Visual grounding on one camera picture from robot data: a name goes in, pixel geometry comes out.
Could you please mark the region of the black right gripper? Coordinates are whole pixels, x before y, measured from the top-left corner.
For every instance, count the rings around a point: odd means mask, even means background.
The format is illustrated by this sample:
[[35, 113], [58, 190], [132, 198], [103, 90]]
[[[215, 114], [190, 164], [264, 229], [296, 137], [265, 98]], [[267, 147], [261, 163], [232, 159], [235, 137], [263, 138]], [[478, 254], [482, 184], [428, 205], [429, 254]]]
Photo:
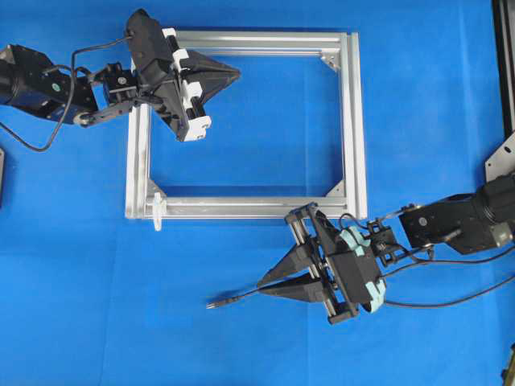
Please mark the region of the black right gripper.
[[290, 211], [285, 222], [294, 235], [295, 245], [263, 276], [263, 281], [284, 281], [266, 285], [258, 292], [301, 302], [320, 302], [331, 324], [355, 318], [364, 308], [350, 302], [346, 291], [340, 290], [329, 261], [329, 256], [336, 252], [337, 234], [343, 229], [335, 227], [316, 203]]

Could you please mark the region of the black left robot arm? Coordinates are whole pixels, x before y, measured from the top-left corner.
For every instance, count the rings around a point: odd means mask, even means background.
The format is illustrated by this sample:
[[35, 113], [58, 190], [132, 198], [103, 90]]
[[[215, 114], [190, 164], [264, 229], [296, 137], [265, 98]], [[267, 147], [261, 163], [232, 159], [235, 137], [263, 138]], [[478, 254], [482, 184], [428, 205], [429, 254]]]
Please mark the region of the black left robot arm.
[[176, 33], [164, 38], [170, 59], [148, 71], [118, 62], [97, 72], [52, 63], [46, 55], [11, 44], [1, 51], [1, 103], [57, 125], [89, 127], [149, 105], [180, 142], [205, 138], [212, 119], [205, 104], [230, 86], [238, 69], [197, 51], [181, 48]]

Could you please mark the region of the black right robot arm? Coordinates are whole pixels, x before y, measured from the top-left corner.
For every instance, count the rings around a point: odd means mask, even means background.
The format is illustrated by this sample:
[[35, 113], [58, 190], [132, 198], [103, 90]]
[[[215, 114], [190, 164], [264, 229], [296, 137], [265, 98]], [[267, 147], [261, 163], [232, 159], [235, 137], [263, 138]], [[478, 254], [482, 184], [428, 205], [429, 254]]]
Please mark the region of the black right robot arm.
[[446, 244], [462, 255], [499, 248], [514, 238], [514, 137], [485, 163], [486, 183], [470, 194], [449, 196], [395, 212], [411, 248], [396, 240], [382, 218], [366, 225], [334, 226], [309, 203], [285, 218], [296, 244], [257, 284], [260, 294], [321, 302], [331, 324], [369, 313], [385, 304], [381, 268], [416, 253], [434, 262], [434, 246]]

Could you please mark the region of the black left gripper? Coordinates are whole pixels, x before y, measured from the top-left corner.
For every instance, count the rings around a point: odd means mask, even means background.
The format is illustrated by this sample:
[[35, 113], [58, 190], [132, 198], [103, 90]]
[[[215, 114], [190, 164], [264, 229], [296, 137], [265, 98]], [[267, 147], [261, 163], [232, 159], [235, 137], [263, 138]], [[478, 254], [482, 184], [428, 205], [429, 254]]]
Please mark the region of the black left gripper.
[[197, 51], [179, 47], [175, 35], [165, 38], [171, 47], [177, 82], [150, 86], [138, 76], [139, 81], [142, 88], [157, 99], [155, 111], [174, 131], [177, 140], [199, 141], [206, 137], [212, 124], [210, 116], [205, 114], [204, 104], [238, 80], [241, 72]]

